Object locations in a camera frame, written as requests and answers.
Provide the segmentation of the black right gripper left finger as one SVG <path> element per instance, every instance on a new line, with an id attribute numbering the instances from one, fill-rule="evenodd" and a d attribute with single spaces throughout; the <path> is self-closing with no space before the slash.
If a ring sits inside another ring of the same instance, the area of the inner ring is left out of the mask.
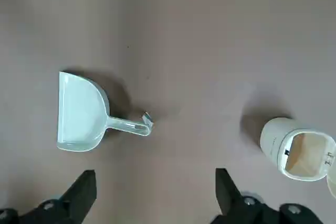
<path id="1" fill-rule="evenodd" d="M 83 223 L 96 199 L 96 172 L 86 170 L 58 199 L 46 200 L 23 215 L 14 208 L 1 209 L 1 223 Z"/>

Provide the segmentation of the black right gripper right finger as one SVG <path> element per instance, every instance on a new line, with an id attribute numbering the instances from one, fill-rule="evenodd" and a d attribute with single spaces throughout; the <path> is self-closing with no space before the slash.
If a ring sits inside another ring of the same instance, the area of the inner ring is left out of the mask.
<path id="1" fill-rule="evenodd" d="M 212 223 L 322 224 L 317 215 L 303 205 L 289 203 L 273 209 L 253 196 L 242 195 L 225 168 L 216 168 L 215 192 L 222 213 Z"/>

